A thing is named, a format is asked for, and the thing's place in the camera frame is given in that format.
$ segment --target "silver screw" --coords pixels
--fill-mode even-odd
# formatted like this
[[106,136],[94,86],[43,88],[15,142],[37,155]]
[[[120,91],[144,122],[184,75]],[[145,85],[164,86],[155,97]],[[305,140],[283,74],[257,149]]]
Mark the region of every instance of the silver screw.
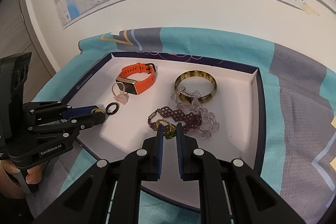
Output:
[[197,148],[197,149],[194,150],[194,154],[196,156],[202,156],[204,154],[204,151],[203,151],[203,149]]
[[235,159],[233,161],[233,164],[237,167],[242,167],[244,165],[244,162],[241,159]]
[[145,156],[145,155],[147,155],[147,150],[145,150],[145,149],[139,149],[139,150],[136,152],[136,154],[137,154],[138,156]]
[[99,160],[97,161],[97,166],[98,167],[105,167],[107,165],[107,161],[106,160]]

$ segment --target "person's sleeve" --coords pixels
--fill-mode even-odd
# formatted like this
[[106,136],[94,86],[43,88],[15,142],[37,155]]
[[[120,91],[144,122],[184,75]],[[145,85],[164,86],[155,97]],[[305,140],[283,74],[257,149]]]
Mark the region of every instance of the person's sleeve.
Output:
[[26,194],[21,189],[19,183],[11,180],[0,162],[0,193],[6,198],[25,198]]

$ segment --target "watch screen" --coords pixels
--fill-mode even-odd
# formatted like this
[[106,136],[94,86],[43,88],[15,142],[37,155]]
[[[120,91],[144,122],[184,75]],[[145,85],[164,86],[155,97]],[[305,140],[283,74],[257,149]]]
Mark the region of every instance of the watch screen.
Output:
[[[137,95],[137,91],[135,90],[134,84],[125,83],[125,82],[123,82],[123,84],[125,85],[125,92]],[[120,90],[124,89],[123,85],[120,83],[118,83],[118,87]]]

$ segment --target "hand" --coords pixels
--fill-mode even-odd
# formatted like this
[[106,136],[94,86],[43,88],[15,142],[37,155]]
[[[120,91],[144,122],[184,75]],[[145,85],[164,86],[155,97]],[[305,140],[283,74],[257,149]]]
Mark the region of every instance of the hand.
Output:
[[[20,173],[20,170],[16,168],[16,166],[11,160],[2,160],[1,165],[9,174],[14,175]],[[27,172],[28,172],[28,175],[26,176],[27,184],[39,183],[42,179],[42,164],[28,169]]]

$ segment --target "smartwatch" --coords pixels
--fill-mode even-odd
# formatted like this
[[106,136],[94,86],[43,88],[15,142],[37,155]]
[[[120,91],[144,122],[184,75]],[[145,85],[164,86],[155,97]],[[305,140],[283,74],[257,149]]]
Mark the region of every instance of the smartwatch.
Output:
[[[142,81],[136,81],[132,79],[128,79],[130,75],[134,73],[148,73],[149,76]],[[121,73],[119,73],[118,77],[115,81],[121,82],[125,85],[125,92],[130,94],[139,95],[140,93],[144,92],[145,90],[149,89],[155,82],[155,65],[153,63],[136,63],[134,65],[129,65],[127,67],[122,68]],[[118,87],[120,90],[124,89],[124,86],[118,83]]]

